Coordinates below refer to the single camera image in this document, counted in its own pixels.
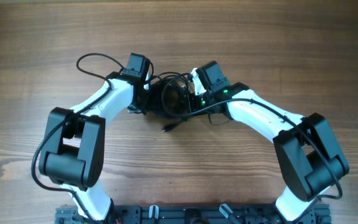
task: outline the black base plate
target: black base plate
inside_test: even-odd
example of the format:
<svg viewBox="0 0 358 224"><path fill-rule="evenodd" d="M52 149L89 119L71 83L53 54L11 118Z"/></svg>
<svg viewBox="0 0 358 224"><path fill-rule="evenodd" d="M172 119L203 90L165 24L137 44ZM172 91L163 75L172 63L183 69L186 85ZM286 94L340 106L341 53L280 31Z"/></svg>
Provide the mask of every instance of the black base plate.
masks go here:
<svg viewBox="0 0 358 224"><path fill-rule="evenodd" d="M121 218L112 224L232 224L219 211L219 207L160 207L158 219L149 218L149 207L119 206L114 207ZM233 215L243 224L284 224L272 204L249 204L243 207L231 207ZM185 220L186 211L194 210L201 214L205 222ZM56 209L55 224L88 223L79 216L77 207ZM298 224L330 224L331 212L325 204L315 205Z"/></svg>

